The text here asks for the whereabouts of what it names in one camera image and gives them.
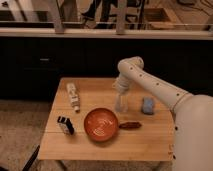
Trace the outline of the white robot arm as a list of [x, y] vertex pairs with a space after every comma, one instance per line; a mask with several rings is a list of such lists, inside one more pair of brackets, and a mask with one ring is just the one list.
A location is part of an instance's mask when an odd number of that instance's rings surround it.
[[120, 60], [117, 92], [125, 94], [134, 81], [176, 115], [172, 171], [213, 171], [213, 97], [194, 95], [145, 72], [143, 67], [138, 56]]

